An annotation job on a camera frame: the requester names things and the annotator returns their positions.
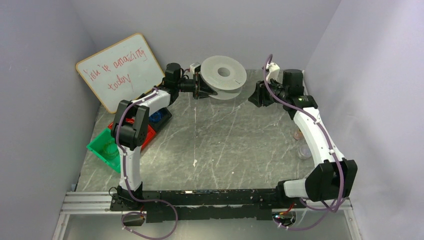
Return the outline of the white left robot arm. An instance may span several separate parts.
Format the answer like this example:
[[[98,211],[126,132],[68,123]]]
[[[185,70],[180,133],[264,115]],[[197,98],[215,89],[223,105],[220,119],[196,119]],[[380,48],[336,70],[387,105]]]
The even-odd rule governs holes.
[[[172,105],[180,93],[192,93],[194,99],[216,95],[200,75],[201,65],[193,63],[185,76],[178,63],[166,66],[162,82],[136,100],[121,100],[113,120],[111,136],[117,145],[120,157],[119,197],[142,202],[143,181],[140,173],[141,147],[148,135],[150,116]]]

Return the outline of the white perforated filament spool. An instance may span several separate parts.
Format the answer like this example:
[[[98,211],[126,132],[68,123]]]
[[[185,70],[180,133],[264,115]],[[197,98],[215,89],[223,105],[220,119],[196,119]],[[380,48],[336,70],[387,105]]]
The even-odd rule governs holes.
[[[210,97],[217,100],[236,98],[247,81],[247,72],[242,64],[223,55],[206,58],[201,64],[200,74],[215,92]]]

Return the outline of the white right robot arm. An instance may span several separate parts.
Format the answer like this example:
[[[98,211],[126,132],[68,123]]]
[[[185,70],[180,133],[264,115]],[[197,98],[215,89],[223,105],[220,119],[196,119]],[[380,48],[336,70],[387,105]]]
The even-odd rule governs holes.
[[[259,108],[274,103],[283,105],[306,141],[314,169],[303,179],[279,182],[277,189],[285,198],[313,202],[347,198],[358,171],[357,163],[345,158],[324,126],[315,99],[304,94],[303,72],[286,69],[281,83],[274,77],[278,73],[277,70],[264,70],[264,79],[256,83],[248,101]]]

